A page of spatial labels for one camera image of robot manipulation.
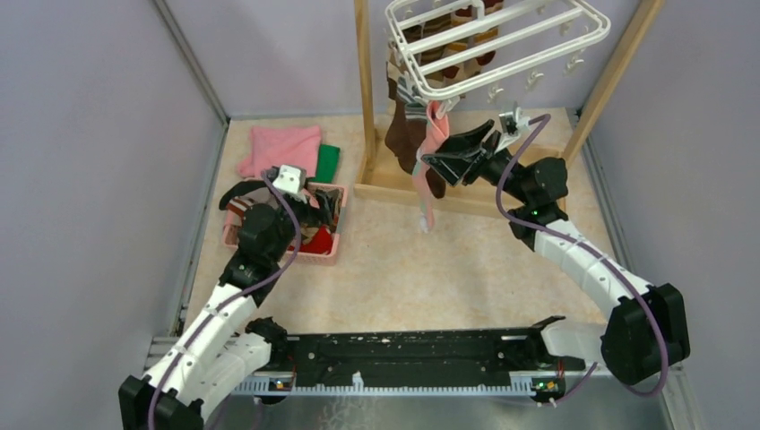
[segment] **laundry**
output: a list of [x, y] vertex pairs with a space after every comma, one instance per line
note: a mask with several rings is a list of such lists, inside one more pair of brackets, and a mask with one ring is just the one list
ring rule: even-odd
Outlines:
[[[288, 247], [289, 251], [293, 250], [293, 246]], [[307, 243], [301, 244], [298, 249], [300, 253], [327, 255], [333, 250], [333, 235], [327, 226], [321, 226], [311, 240]]]
[[237, 164], [242, 177], [259, 177], [263, 170], [288, 164], [307, 176], [316, 174], [322, 129], [310, 127], [268, 128], [254, 125], [249, 134], [251, 153]]
[[228, 211], [243, 218], [243, 213], [245, 211], [259, 203], [269, 204], [274, 209], [280, 207], [280, 203], [277, 202], [277, 199], [269, 192], [269, 188], [258, 188], [250, 193], [245, 193], [239, 197], [230, 199], [226, 208]]
[[331, 145], [319, 145], [319, 155], [316, 162], [316, 174], [314, 182], [320, 184], [332, 184], [335, 173], [338, 171], [338, 162], [341, 159], [341, 149]]
[[[504, 6], [504, 0], [484, 0], [483, 4], [486, 6], [486, 15], [501, 10]], [[452, 27], [471, 22], [473, 19], [472, 6], [458, 9], [452, 13]], [[490, 40], [493, 40], [498, 36], [498, 27], [493, 27], [481, 33], [478, 33], [471, 38], [465, 38], [456, 40], [446, 45], [444, 49], [443, 57], [451, 56], [460, 53], [469, 47], [476, 47]], [[443, 70], [445, 77], [445, 86], [454, 85], [458, 82], [462, 82], [465, 79], [469, 79], [473, 76], [480, 74], [484, 65], [488, 65], [494, 59], [496, 53], [491, 51], [468, 60], [464, 64], [457, 64], [446, 67]]]
[[[443, 16], [439, 16], [430, 21], [425, 22], [423, 25], [415, 25], [409, 27], [403, 31], [404, 38], [407, 42], [411, 43], [416, 40], [424, 39], [429, 36], [433, 36], [441, 31], [449, 30], [452, 28], [452, 17], [450, 13]], [[440, 60], [444, 56], [445, 45], [440, 47], [434, 47], [428, 51], [422, 52], [419, 55], [419, 65], [427, 65]], [[406, 66], [402, 61], [396, 58], [395, 50], [393, 49], [393, 43], [388, 42], [387, 58], [385, 59], [385, 78], [388, 81], [388, 99], [396, 99], [396, 86], [400, 76], [406, 71]], [[443, 72], [433, 72], [427, 76], [428, 85], [433, 88], [442, 88], [444, 86], [444, 74]]]
[[[338, 234], [338, 217], [341, 212], [343, 193], [340, 188], [310, 186], [308, 189], [304, 190], [308, 202], [288, 199], [290, 208], [301, 220], [299, 251], [307, 254], [329, 254], [333, 249], [333, 235]], [[262, 203], [269, 204], [275, 209], [280, 207], [277, 198], [259, 180], [241, 181], [222, 196], [220, 210], [227, 211], [222, 237], [224, 245], [237, 246], [238, 232], [243, 227], [246, 211]]]
[[[414, 99], [414, 92], [408, 90], [406, 78], [399, 77], [396, 110], [385, 134], [385, 146], [396, 156], [402, 170], [410, 175], [417, 164], [417, 149], [425, 140], [427, 124], [426, 107]], [[444, 198], [446, 184], [443, 178], [434, 170], [428, 170], [425, 177], [433, 196]]]
[[438, 104], [439, 102], [432, 101], [427, 105], [426, 135], [425, 139], [417, 149], [417, 164], [414, 166], [414, 171], [411, 174], [411, 182], [417, 189], [419, 208], [422, 211], [420, 227], [422, 228], [422, 231], [426, 233], [435, 225], [435, 219], [433, 217], [433, 194], [427, 179], [427, 173], [433, 170], [430, 170], [430, 166], [422, 162], [422, 156], [438, 151], [441, 145], [443, 145], [449, 137], [449, 119], [446, 115], [443, 115], [441, 118], [436, 116]]
[[238, 182], [235, 184], [235, 186], [230, 188], [224, 195], [221, 196], [219, 199], [219, 210], [224, 211], [227, 209], [227, 204], [234, 197], [241, 197], [261, 188], [266, 188], [266, 184], [263, 181], [249, 179], [246, 181]]

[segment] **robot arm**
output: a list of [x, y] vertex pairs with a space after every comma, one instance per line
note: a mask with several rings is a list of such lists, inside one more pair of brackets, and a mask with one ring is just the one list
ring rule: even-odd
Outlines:
[[319, 210], [309, 206], [304, 194], [303, 169], [282, 166], [268, 180], [281, 193], [282, 205], [275, 209], [255, 204], [245, 212], [238, 250], [193, 324], [142, 379], [129, 376], [122, 384], [119, 402], [124, 429], [147, 428], [152, 417], [157, 429], [201, 430], [246, 376], [269, 363], [272, 345], [264, 337], [255, 333], [238, 337], [235, 330], [254, 313], [284, 271], [278, 261], [294, 237], [299, 238], [299, 223], [294, 220], [318, 218], [319, 213], [313, 212]]
[[[565, 161], [545, 158], [529, 166], [517, 162], [548, 116], [530, 122], [520, 116], [517, 108], [500, 116], [506, 137], [498, 130], [490, 133], [494, 122], [489, 120], [475, 130], [450, 137], [435, 154], [422, 159], [451, 186], [469, 185], [480, 178], [522, 202], [523, 206], [504, 211], [500, 192], [497, 194], [497, 206], [509, 219], [514, 236], [562, 269], [607, 318], [606, 326], [567, 320], [549, 324], [541, 332], [547, 352], [554, 357], [603, 363], [629, 385], [661, 370], [663, 347], [669, 365], [688, 357], [680, 292], [670, 284], [654, 287], [627, 271], [578, 231], [557, 205], [557, 200], [567, 195]], [[516, 142], [527, 124], [539, 121], [513, 156], [502, 142]], [[647, 304], [664, 345], [656, 339], [633, 291]]]

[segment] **drying rack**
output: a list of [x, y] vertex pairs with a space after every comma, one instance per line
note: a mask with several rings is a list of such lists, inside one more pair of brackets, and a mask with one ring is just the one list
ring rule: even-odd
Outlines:
[[[562, 56], [570, 57], [566, 64], [566, 72], [570, 73], [583, 61], [580, 59], [580, 54], [588, 46], [604, 39], [608, 35], [610, 27], [609, 19], [584, 0], [522, 0], [519, 3], [509, 5], [488, 15], [484, 13], [481, 0], [456, 0], [449, 4], [439, 5], [431, 11], [415, 16], [403, 16], [406, 13], [402, 13], [402, 8], [419, 1], [394, 0], [385, 9], [385, 19], [390, 24], [389, 33], [396, 51], [407, 67], [406, 74], [417, 87], [420, 96], [427, 100], [458, 99], [459, 96], [470, 90], [495, 84], [517, 73], [529, 72], [531, 69], [535, 71], [536, 65]], [[430, 48], [440, 47], [446, 43], [486, 31], [526, 13], [540, 13], [542, 8], [555, 2], [566, 4], [568, 6], [567, 11], [476, 47], [470, 47], [460, 53], [444, 57], [433, 63], [420, 65], [417, 61], [419, 54]], [[641, 44], [643, 36], [652, 26], [663, 3], [664, 0], [640, 1], [633, 19], [628, 23], [622, 38], [617, 43], [600, 78], [594, 85], [583, 107], [583, 112], [580, 115], [573, 135], [565, 148], [557, 149], [532, 145], [523, 154], [521, 162], [530, 164], [544, 157], [562, 157], [566, 160], [568, 166], [571, 165], [580, 152], [583, 143], [588, 138], [591, 129], [599, 119], [612, 92], [617, 87], [620, 78]], [[470, 5], [473, 6], [473, 10], [475, 11], [471, 22], [411, 43], [403, 36], [402, 31], [409, 27], [419, 25]], [[377, 127], [375, 123], [367, 0], [354, 0], [354, 11], [356, 15], [359, 80], [361, 84], [365, 140], [364, 157], [359, 167], [356, 183], [354, 184], [354, 192], [361, 198], [417, 205], [418, 196], [411, 185], [409, 175], [398, 167], [396, 158], [384, 146], [383, 140], [386, 130], [383, 127]], [[430, 73], [443, 70], [450, 65], [460, 64], [470, 58], [482, 56], [487, 52], [511, 45], [542, 31], [556, 27], [563, 29], [564, 26], [569, 25], [569, 22], [582, 17], [587, 18], [592, 23], [593, 28], [589, 28], [583, 35], [577, 38], [570, 39], [554, 47], [549, 47], [531, 56], [526, 56], [510, 64], [500, 65], [478, 76], [444, 88], [437, 88], [431, 85], [425, 78]], [[435, 207], [444, 211], [499, 217], [500, 214], [493, 203], [493, 199], [493, 186], [483, 181], [478, 181], [466, 187], [449, 188], [444, 199], [436, 200]], [[518, 201], [509, 196], [505, 196], [504, 200], [505, 207], [517, 207], [520, 205]]]

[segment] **white wall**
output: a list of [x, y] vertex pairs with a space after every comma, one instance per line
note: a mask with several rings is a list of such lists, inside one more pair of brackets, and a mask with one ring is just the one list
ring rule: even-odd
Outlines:
[[[373, 92], [376, 110], [380, 111], [387, 101], [383, 28], [387, 26], [384, 9], [389, 3], [368, 1]], [[506, 4], [513, 3], [515, 0], [506, 0]], [[590, 3], [609, 16], [612, 31], [607, 39], [587, 50], [584, 67], [563, 77], [566, 59], [556, 60], [541, 67], [546, 77], [534, 92], [525, 94], [525, 74], [504, 80], [505, 94], [527, 107], [583, 104], [638, 5], [636, 0]], [[168, 4], [230, 115], [294, 116], [361, 110], [353, 1], [169, 0]], [[421, 0], [419, 8], [431, 4], [432, 0]], [[526, 20], [536, 18], [532, 15]], [[512, 25], [519, 28], [520, 24], [516, 21]], [[536, 37], [546, 44], [559, 39], [558, 31]], [[535, 52], [532, 43], [530, 39], [528, 45], [500, 51], [497, 61]], [[492, 108], [486, 94], [479, 91], [469, 95], [459, 108]]]
[[684, 294], [711, 428], [757, 428], [760, 3], [671, 0], [593, 140], [635, 266]]
[[121, 428], [220, 124], [148, 1], [3, 1], [0, 76], [0, 428]]

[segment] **white arm segment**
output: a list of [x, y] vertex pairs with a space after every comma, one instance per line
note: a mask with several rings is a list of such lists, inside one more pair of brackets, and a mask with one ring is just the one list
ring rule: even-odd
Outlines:
[[[177, 390], [177, 399], [185, 404], [196, 399], [194, 397], [194, 386], [207, 375], [213, 361], [229, 337], [256, 309], [253, 298], [239, 297], [220, 313], [216, 312], [216, 308], [223, 301], [239, 292], [240, 288], [229, 284], [217, 285], [214, 288], [208, 303], [195, 318], [193, 324], [185, 330], [185, 334], [179, 338], [167, 355], [145, 372], [146, 375], [151, 376], [151, 385], [159, 384], [175, 354], [182, 353], [181, 361], [172, 371], [162, 390], [164, 392], [172, 389]], [[211, 317], [212, 320], [201, 331], [200, 336], [195, 339], [190, 348], [185, 349], [184, 345], [187, 343], [187, 339], [198, 330], [198, 326], [208, 317]]]
[[551, 356], [604, 363], [601, 335], [605, 329], [603, 324], [562, 320], [549, 324], [541, 331], [541, 338]]
[[195, 386], [194, 399], [203, 400], [201, 417], [207, 421], [211, 413], [246, 377], [269, 363], [272, 345], [255, 334], [233, 338], [219, 358]]
[[[548, 224], [546, 227], [564, 233], [574, 239], [579, 239], [604, 255], [631, 282], [639, 294], [649, 291], [647, 286], [651, 285], [650, 282], [630, 273], [617, 264], [611, 257], [600, 251], [599, 248], [581, 235], [571, 221], [558, 220]], [[609, 319], [612, 309], [619, 305], [618, 299], [620, 297], [633, 297], [626, 287], [623, 286], [623, 283], [599, 259], [589, 254], [588, 251], [582, 249], [577, 244], [552, 236], [549, 233], [537, 231], [533, 249], [536, 254], [542, 255], [556, 263], [570, 279], [578, 284], [601, 309], [606, 319]]]

